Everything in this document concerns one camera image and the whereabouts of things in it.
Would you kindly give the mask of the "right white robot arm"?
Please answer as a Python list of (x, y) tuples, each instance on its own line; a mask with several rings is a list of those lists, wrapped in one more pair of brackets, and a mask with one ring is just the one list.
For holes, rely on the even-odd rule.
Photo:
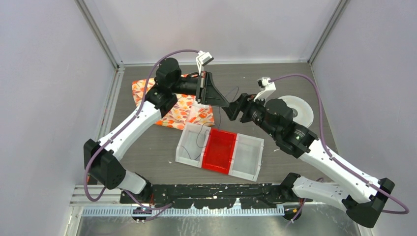
[(254, 95), (243, 93), (223, 110), (229, 120), (242, 113), (240, 122), (253, 122), (273, 138), (281, 151), (310, 164), (337, 183), (328, 186), (289, 173), (280, 189), (284, 200), (312, 199), (346, 212), (364, 227), (376, 225), (388, 200), (387, 194), (395, 187), (390, 179), (368, 175), (323, 145), (314, 132), (293, 120), (293, 109), (282, 99), (260, 101)]

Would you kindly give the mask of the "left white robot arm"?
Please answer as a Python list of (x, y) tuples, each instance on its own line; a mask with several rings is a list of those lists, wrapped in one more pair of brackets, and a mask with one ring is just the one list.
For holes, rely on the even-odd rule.
[(99, 141), (84, 144), (85, 176), (91, 176), (107, 189), (123, 189), (132, 193), (138, 203), (146, 203), (151, 191), (146, 179), (126, 170), (120, 163), (130, 146), (154, 123), (162, 119), (177, 103), (177, 95), (193, 95), (204, 105), (227, 107), (226, 98), (214, 86), (212, 74), (204, 70), (213, 57), (201, 53), (196, 57), (196, 76), (182, 76), (175, 58), (158, 62), (155, 84), (144, 88), (141, 104), (113, 131)]

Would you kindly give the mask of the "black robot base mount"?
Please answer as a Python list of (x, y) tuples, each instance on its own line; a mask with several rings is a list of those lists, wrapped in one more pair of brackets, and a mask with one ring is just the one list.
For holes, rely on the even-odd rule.
[(265, 209), (302, 202), (288, 188), (273, 183), (153, 184), (133, 196), (142, 204), (171, 204), (176, 209), (229, 209), (237, 203), (242, 209)]

